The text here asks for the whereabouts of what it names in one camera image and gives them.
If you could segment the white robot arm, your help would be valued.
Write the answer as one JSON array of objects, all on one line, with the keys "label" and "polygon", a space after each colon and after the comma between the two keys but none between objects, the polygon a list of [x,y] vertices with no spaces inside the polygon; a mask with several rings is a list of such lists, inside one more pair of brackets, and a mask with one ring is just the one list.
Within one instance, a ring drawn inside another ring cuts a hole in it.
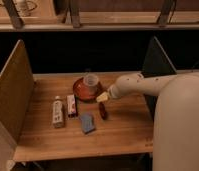
[{"label": "white robot arm", "polygon": [[199,171],[199,72],[122,75],[97,100],[118,99],[134,92],[157,98],[152,170]]}]

